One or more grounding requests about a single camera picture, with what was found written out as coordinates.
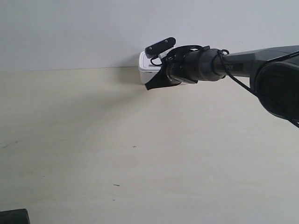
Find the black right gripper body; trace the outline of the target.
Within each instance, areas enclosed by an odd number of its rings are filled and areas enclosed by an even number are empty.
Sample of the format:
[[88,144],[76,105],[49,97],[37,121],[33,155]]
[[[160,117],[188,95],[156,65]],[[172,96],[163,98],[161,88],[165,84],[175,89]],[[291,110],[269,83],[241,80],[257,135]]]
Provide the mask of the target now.
[[218,74],[214,60],[218,49],[210,46],[186,45],[172,49],[166,56],[166,75],[180,83],[196,84],[198,81],[219,81],[225,75]]

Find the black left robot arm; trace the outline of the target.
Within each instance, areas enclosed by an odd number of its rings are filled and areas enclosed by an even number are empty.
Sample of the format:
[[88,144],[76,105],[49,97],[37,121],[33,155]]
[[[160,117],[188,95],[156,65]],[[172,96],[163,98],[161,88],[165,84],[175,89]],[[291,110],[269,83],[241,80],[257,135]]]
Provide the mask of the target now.
[[27,209],[1,211],[0,224],[30,224]]

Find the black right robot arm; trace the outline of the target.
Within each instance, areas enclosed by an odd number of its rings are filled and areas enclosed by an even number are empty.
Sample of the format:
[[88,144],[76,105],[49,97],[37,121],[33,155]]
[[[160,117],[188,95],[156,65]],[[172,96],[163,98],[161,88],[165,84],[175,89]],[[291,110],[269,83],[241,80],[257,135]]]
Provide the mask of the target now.
[[299,125],[298,46],[231,54],[226,49],[189,45],[171,49],[160,60],[159,72],[145,83],[147,90],[230,77],[270,114]]

